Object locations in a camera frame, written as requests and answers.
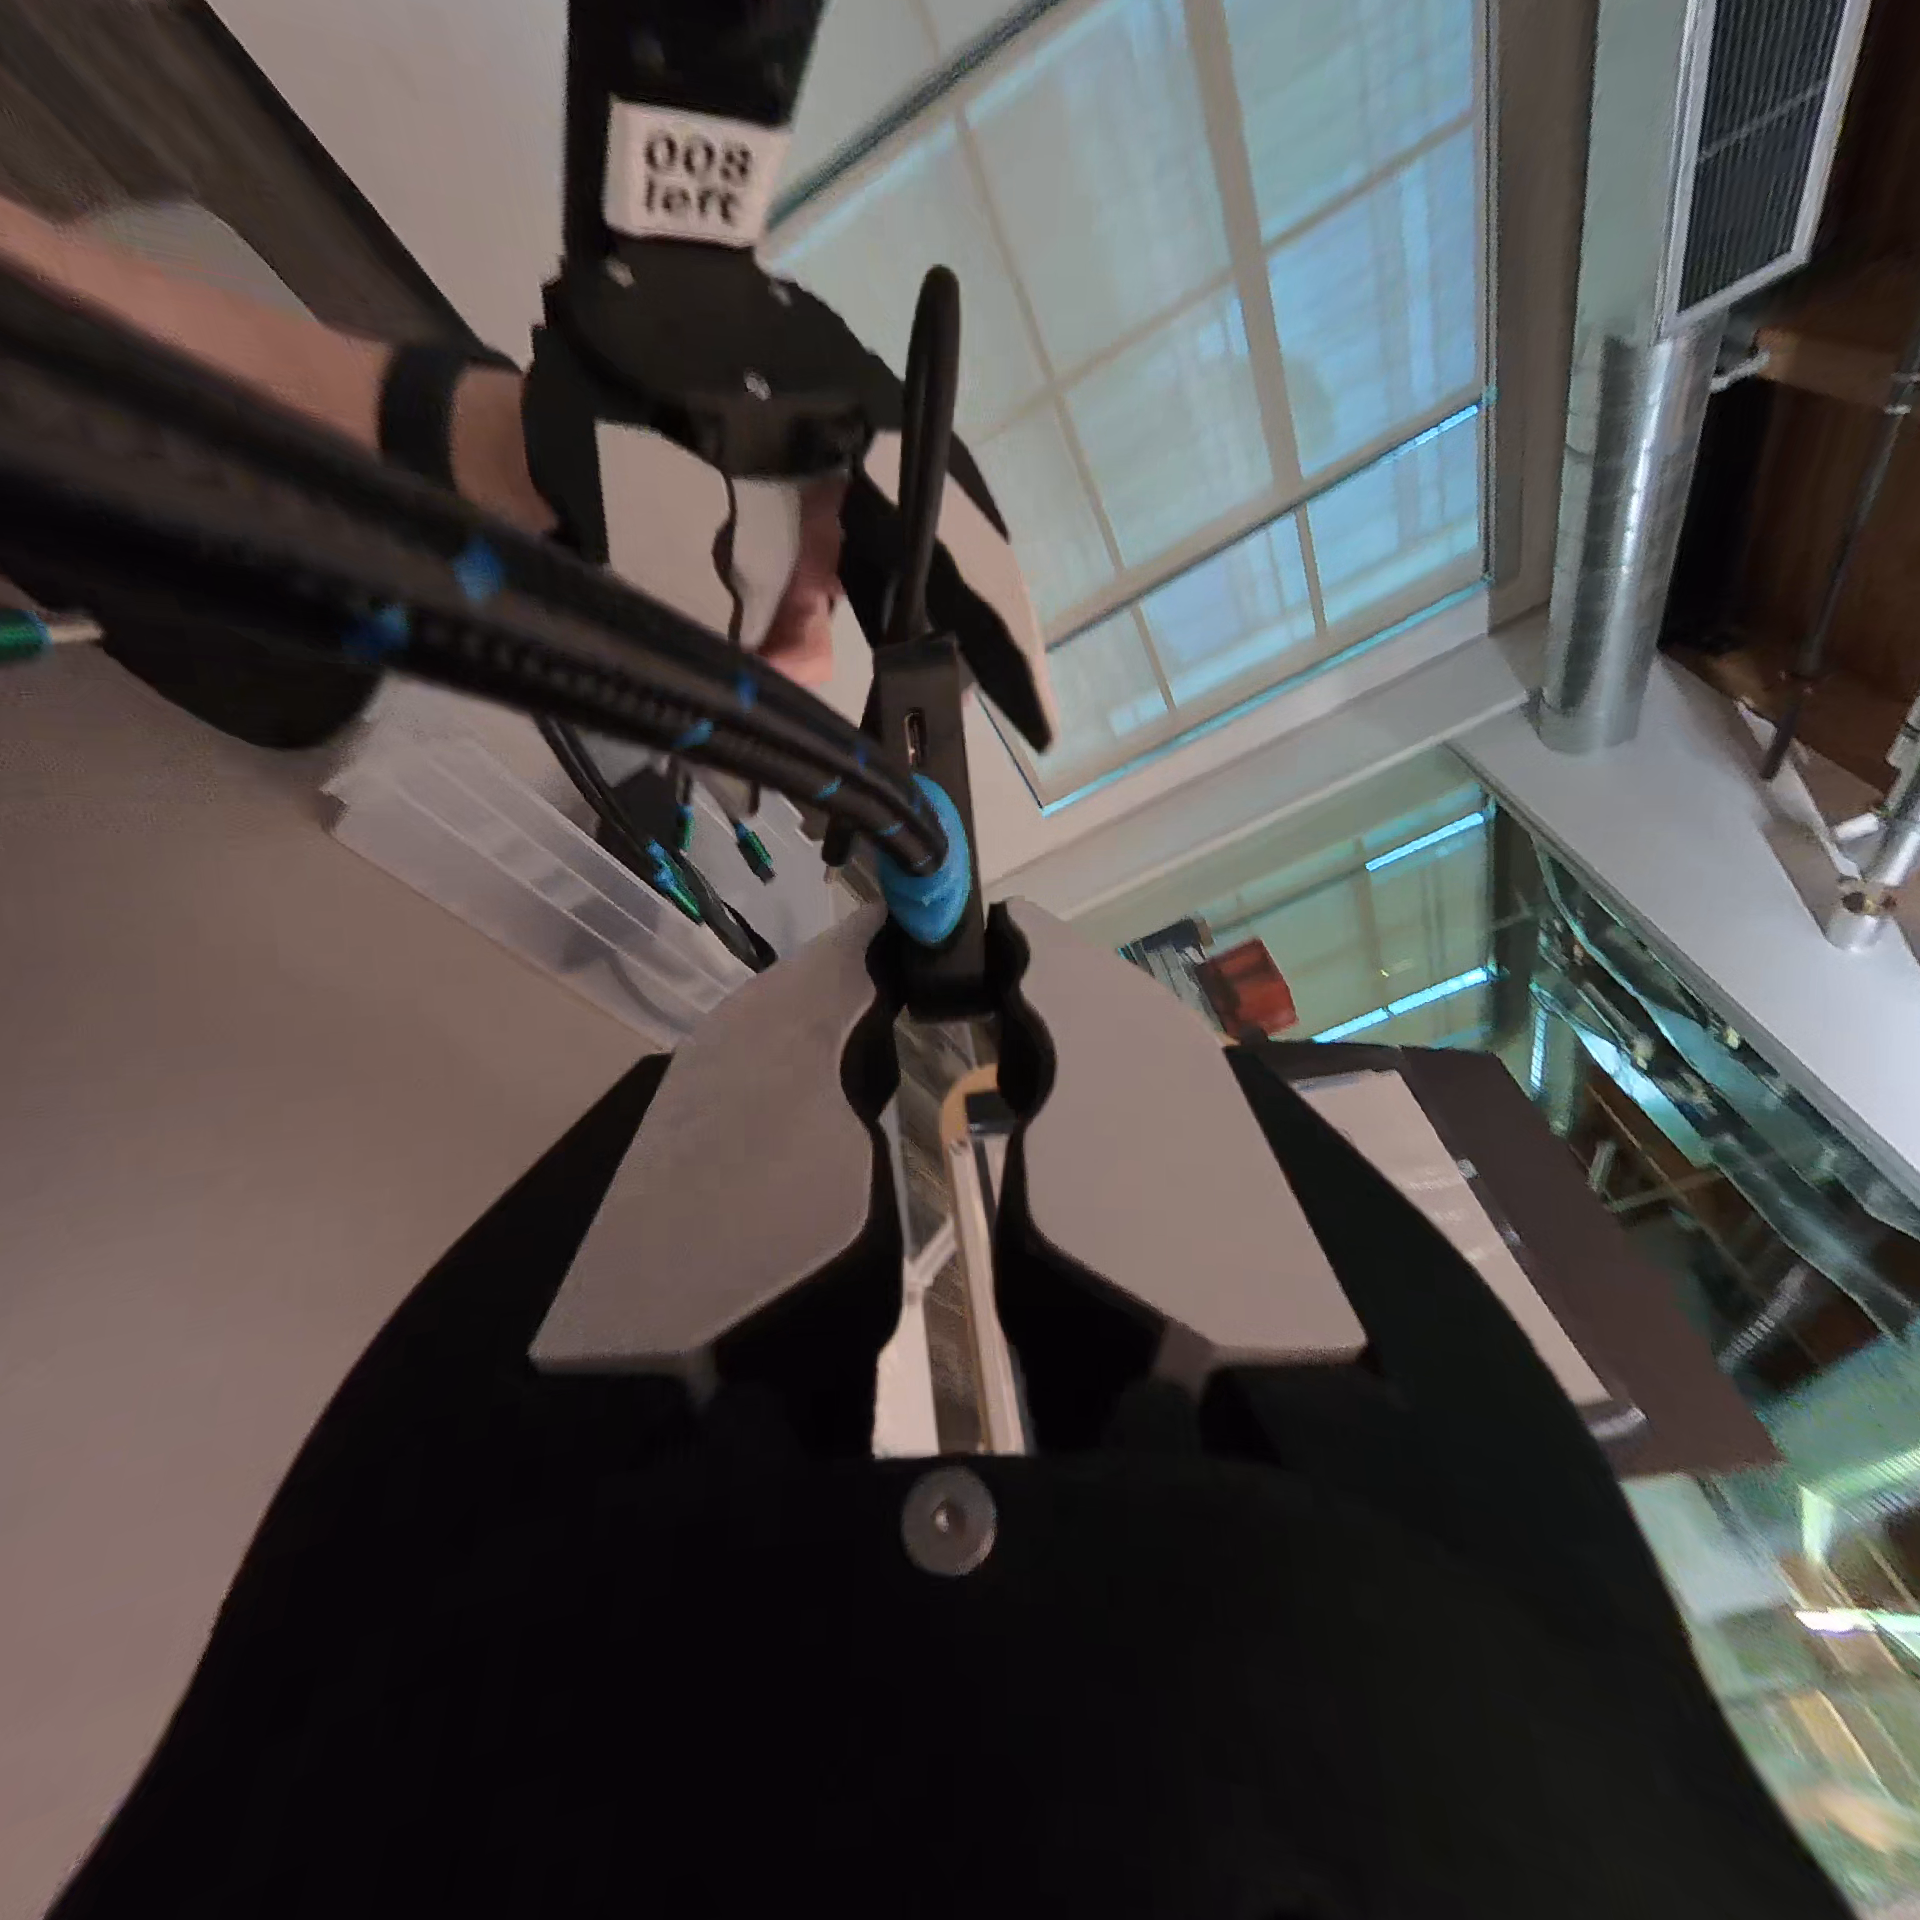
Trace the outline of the large grid window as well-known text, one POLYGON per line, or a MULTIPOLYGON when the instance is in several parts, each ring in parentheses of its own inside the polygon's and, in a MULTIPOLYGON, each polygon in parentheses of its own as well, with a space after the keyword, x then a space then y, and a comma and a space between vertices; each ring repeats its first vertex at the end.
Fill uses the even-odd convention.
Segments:
POLYGON ((1057 814, 1483 587, 1489 5, 828 5, 771 265, 963 288, 1057 814))

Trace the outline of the black hdmi cable blue plug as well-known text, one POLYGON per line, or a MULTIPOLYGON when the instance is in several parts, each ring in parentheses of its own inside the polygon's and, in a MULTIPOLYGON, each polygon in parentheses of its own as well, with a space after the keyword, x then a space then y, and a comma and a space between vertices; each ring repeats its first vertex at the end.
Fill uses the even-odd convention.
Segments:
POLYGON ((812 693, 15 274, 3 274, 3 575, 70 587, 97 618, 209 620, 762 783, 876 845, 909 941, 942 946, 963 920, 963 814, 812 693))

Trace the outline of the black wristband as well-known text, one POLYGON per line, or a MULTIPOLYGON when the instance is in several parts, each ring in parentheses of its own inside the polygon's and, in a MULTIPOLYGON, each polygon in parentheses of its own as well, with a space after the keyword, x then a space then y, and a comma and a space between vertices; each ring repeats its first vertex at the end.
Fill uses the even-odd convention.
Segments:
POLYGON ((495 351, 458 351, 446 342, 393 346, 377 399, 379 458, 455 495, 455 412, 474 372, 519 377, 519 365, 495 351))

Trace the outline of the silver multiport adapter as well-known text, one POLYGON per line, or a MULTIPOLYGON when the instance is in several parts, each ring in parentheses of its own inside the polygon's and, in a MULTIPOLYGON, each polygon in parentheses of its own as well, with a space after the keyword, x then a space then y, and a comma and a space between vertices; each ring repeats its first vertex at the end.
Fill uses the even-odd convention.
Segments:
POLYGON ((872 833, 872 865, 887 928, 877 980, 914 1024, 978 1024, 1008 1008, 1029 964, 1008 909, 986 898, 967 746, 967 671, 949 636, 876 652, 868 731, 901 761, 944 856, 914 871, 895 831, 872 833))

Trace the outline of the silver ventilation duct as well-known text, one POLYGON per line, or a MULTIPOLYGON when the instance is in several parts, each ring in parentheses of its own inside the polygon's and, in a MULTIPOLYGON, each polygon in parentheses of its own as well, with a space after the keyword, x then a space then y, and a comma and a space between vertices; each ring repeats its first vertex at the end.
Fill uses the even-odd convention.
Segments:
POLYGON ((1638 731, 1718 356, 1718 322, 1655 342, 1590 334, 1575 354, 1534 697, 1534 731, 1558 755, 1638 731))

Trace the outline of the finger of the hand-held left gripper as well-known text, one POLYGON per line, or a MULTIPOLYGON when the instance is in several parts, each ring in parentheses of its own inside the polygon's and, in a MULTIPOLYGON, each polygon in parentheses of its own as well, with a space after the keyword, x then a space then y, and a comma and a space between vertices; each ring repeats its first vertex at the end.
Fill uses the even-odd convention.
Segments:
POLYGON ((636 424, 597 424, 611 572, 776 671, 821 662, 821 487, 725 476, 636 424))
MULTIPOLYGON (((872 648, 885 645, 887 590, 904 566, 899 483, 901 436, 877 432, 863 467, 850 474, 840 557, 842 594, 872 648)), ((998 503, 960 440, 947 449, 925 610, 937 633, 956 640, 986 704, 1045 755, 1054 746, 1057 704, 1041 620, 998 503)))

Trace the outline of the person's left forearm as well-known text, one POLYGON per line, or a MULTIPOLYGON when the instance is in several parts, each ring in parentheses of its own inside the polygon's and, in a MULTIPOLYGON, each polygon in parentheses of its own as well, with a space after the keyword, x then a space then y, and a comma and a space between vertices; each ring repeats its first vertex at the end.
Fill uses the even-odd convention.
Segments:
POLYGON ((3 200, 3 265, 111 317, 366 452, 379 449, 388 342, 341 334, 306 310, 191 281, 117 244, 60 229, 3 200))

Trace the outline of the clear plastic storage box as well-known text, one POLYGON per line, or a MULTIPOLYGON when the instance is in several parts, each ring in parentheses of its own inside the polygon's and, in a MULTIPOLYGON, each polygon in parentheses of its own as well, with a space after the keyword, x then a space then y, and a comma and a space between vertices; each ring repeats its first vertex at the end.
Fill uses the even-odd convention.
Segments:
POLYGON ((771 878, 748 869, 728 807, 692 786, 679 898, 659 895, 597 839, 589 800, 534 726, 478 704, 388 689, 325 783, 330 833, 356 856, 631 1029, 679 1046, 752 967, 682 914, 699 883, 776 958, 857 913, 800 814, 762 797, 748 827, 771 878))

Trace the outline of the black flat panel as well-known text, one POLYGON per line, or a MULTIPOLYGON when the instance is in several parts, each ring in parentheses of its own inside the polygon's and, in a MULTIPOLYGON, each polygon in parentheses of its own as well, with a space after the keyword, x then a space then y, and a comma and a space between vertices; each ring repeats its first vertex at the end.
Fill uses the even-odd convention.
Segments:
POLYGON ((1782 1452, 1676 1285, 1633 1249, 1570 1150, 1494 1060, 1362 1041, 1239 1050, 1294 1086, 1431 1218, 1465 1200, 1501 1254, 1477 1263, 1590 1417, 1619 1476, 1734 1476, 1782 1452))

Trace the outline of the white air vent grille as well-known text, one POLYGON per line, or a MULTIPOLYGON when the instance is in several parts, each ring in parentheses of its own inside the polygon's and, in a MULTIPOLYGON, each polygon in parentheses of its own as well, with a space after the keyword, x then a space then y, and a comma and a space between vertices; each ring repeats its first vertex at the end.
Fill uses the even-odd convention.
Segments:
POLYGON ((1799 272, 1835 169, 1869 5, 1693 5, 1655 334, 1799 272))

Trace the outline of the person's left hand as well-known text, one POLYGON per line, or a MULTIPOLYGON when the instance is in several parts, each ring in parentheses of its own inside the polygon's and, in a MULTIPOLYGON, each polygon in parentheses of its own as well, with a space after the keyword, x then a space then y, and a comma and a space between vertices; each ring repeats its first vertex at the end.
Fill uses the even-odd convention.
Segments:
POLYGON ((537 538, 557 531, 528 467, 519 371, 465 371, 452 402, 452 474, 455 491, 494 519, 537 538))

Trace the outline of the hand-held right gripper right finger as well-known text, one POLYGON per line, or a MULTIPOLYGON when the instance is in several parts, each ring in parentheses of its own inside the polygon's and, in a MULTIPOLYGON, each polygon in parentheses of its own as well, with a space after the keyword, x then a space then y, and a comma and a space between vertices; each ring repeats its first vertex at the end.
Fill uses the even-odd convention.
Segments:
POLYGON ((1222 1036, 1045 909, 997 905, 1005 1148, 997 1294, 1108 1312, 1152 1373, 1297 1370, 1365 1348, 1222 1036))

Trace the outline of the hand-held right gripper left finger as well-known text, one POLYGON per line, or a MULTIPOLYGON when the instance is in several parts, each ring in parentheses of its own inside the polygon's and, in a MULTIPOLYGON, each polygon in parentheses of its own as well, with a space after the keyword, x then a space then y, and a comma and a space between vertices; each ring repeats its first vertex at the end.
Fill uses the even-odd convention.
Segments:
POLYGON ((671 1054, 528 1347, 538 1373, 692 1373, 857 1251, 899 1202, 899 1012, 858 905, 739 986, 671 1054))

